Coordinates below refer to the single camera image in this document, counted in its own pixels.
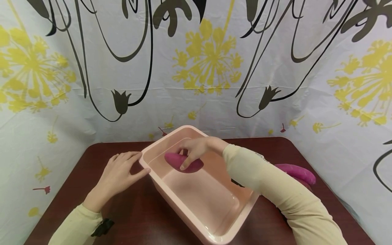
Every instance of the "long-sleeve shirt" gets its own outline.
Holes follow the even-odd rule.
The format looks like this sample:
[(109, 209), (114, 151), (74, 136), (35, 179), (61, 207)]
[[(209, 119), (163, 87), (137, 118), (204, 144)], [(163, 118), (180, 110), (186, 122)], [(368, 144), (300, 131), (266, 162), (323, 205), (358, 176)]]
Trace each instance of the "long-sleeve shirt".
[[(236, 145), (223, 151), (227, 172), (242, 186), (270, 200), (287, 218), (298, 245), (346, 245), (340, 228), (321, 200), (258, 153)], [(53, 234), (49, 245), (91, 245), (101, 214), (77, 206)]]

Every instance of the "pink plastic basin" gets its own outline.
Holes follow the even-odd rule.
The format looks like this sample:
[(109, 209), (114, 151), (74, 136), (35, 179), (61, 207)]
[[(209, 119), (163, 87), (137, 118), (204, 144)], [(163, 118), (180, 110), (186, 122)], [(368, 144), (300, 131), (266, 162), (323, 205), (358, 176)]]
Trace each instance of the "pink plastic basin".
[(164, 159), (182, 141), (206, 136), (182, 126), (144, 149), (139, 162), (151, 168), (159, 193), (203, 244), (224, 245), (233, 240), (259, 195), (232, 183), (223, 158), (213, 152), (201, 158), (201, 170), (190, 174), (176, 171)]

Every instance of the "shower curtain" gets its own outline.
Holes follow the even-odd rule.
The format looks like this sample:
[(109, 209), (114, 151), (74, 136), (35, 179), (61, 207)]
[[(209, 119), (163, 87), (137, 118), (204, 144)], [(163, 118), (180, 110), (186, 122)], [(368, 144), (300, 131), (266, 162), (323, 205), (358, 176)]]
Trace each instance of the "shower curtain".
[(0, 243), (23, 244), (90, 145), (193, 125), (288, 138), (390, 244), (391, 2), (1, 1)]

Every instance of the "dark red table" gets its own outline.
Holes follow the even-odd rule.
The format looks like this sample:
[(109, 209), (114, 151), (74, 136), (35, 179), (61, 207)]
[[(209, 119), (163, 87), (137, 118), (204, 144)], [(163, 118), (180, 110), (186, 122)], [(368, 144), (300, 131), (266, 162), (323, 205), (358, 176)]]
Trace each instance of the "dark red table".
[[(285, 138), (232, 139), (227, 142), (246, 147), (265, 156), (273, 164), (290, 163), (311, 170), (317, 177), (312, 186), (329, 213), (342, 229), (348, 244), (374, 244), (331, 190), (311, 168), (295, 146)], [(25, 245), (44, 245), (66, 216), (98, 182), (108, 159), (120, 152), (141, 151), (151, 142), (99, 143), (90, 146), (61, 187), (60, 191), (34, 228)], [(141, 170), (139, 164), (131, 172)], [(102, 210), (115, 225), (95, 245), (200, 245), (176, 213), (146, 177), (115, 196)], [(231, 245), (295, 244), (290, 227), (276, 207), (259, 197)]]

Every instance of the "purple sweet potato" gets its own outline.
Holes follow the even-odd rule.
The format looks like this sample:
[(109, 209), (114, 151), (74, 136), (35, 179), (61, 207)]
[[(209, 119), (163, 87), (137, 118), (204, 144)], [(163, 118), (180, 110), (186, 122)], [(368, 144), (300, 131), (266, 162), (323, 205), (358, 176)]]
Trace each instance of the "purple sweet potato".
[(316, 177), (309, 170), (302, 168), (300, 166), (292, 165), (292, 164), (276, 164), (277, 168), (287, 173), (291, 177), (298, 178), (300, 180), (305, 181), (309, 185), (314, 185), (316, 183)]
[(187, 157), (188, 156), (185, 152), (184, 155), (172, 152), (165, 153), (166, 162), (178, 172), (190, 174), (199, 171), (204, 166), (202, 160), (196, 159), (195, 161), (191, 162), (189, 167), (187, 167), (185, 170), (181, 170), (180, 167)]

